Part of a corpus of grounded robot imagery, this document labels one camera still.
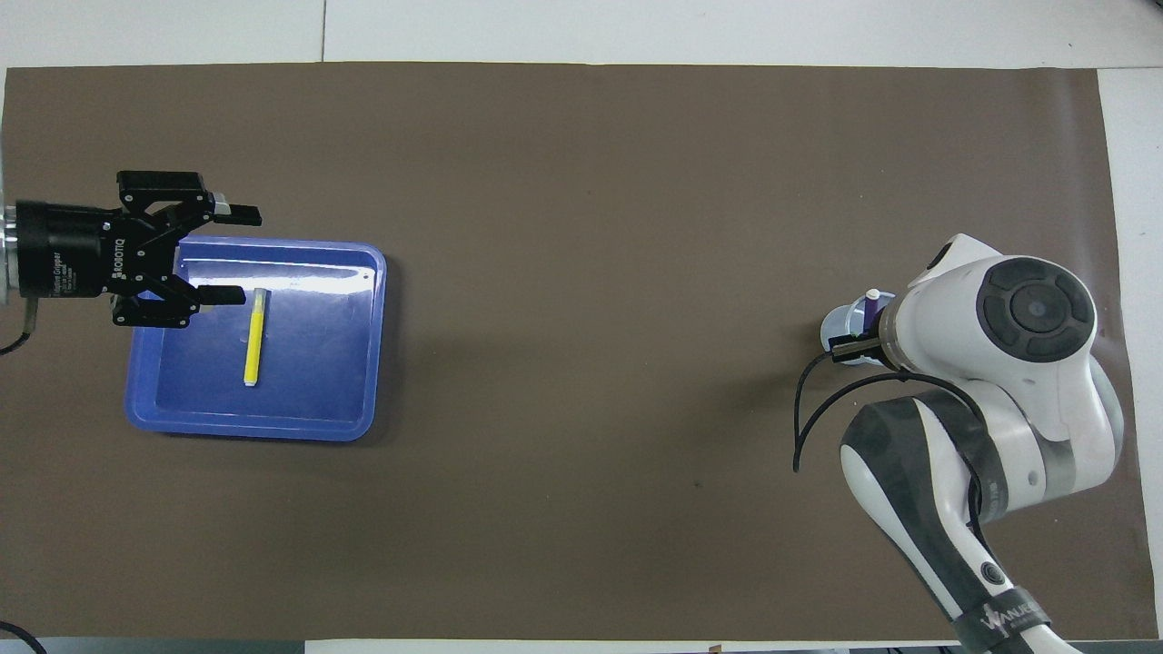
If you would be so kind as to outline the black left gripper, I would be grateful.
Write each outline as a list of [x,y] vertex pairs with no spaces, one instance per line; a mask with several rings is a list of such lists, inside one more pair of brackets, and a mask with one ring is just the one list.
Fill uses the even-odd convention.
[[16,205],[16,290],[24,299],[112,296],[112,324],[187,327],[204,306],[244,305],[237,285],[191,285],[174,273],[174,250],[204,223],[258,227],[259,208],[227,202],[199,173],[122,170],[122,207]]

